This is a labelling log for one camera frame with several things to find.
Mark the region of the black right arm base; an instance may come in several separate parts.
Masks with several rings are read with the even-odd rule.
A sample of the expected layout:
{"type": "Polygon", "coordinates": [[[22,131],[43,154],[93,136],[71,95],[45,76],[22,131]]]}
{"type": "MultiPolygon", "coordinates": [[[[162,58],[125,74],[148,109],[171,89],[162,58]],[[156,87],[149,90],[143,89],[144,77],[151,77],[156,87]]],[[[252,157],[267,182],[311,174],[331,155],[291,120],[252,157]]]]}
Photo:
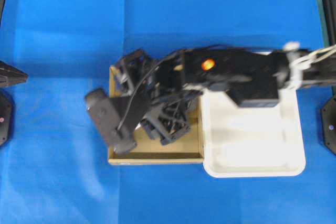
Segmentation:
{"type": "Polygon", "coordinates": [[[336,154],[335,144],[335,105],[336,98],[333,96],[321,109],[322,128],[323,128],[323,142],[325,147],[334,155],[336,154]]]}

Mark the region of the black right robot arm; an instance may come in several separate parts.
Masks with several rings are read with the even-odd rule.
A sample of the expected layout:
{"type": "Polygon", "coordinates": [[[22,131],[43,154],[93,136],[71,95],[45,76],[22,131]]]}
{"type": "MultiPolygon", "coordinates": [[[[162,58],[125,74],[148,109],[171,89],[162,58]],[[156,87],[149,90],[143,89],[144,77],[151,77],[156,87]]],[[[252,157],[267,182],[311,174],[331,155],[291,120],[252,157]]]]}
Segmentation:
{"type": "Polygon", "coordinates": [[[176,50],[153,59],[142,49],[116,63],[128,98],[116,129],[120,136],[142,126],[162,145],[191,129],[188,112],[205,90],[223,92],[240,108],[273,107],[279,91],[335,84],[335,49],[274,50],[209,46],[176,50]]]}

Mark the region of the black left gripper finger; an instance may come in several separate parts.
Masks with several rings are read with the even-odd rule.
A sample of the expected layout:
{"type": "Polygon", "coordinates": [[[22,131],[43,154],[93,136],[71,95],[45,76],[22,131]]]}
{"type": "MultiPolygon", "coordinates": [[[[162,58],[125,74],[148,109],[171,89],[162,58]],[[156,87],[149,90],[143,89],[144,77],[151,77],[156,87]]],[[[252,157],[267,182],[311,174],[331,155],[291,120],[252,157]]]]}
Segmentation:
{"type": "Polygon", "coordinates": [[[1,61],[1,87],[10,87],[28,80],[28,74],[1,61]]]}

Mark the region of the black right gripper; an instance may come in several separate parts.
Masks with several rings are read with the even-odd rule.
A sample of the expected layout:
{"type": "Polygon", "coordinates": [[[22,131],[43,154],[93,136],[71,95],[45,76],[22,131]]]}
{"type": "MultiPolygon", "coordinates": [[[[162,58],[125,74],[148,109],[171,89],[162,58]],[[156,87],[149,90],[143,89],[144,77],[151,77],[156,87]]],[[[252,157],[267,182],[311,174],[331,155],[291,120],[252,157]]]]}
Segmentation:
{"type": "Polygon", "coordinates": [[[150,139],[168,145],[191,130],[187,109],[210,83],[209,53],[209,48],[180,49],[155,59],[137,49],[116,62],[116,78],[124,95],[130,95],[148,74],[146,99],[152,109],[140,125],[150,139]]]}

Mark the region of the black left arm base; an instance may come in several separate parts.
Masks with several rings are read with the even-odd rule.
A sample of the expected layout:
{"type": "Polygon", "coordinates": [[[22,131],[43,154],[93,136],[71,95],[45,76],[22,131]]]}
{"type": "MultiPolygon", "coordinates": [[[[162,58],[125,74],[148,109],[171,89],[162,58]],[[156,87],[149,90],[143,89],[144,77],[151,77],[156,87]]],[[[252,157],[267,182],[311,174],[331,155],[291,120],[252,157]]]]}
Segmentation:
{"type": "Polygon", "coordinates": [[[6,93],[1,91],[1,145],[8,140],[12,110],[13,105],[11,99],[6,93]]]}

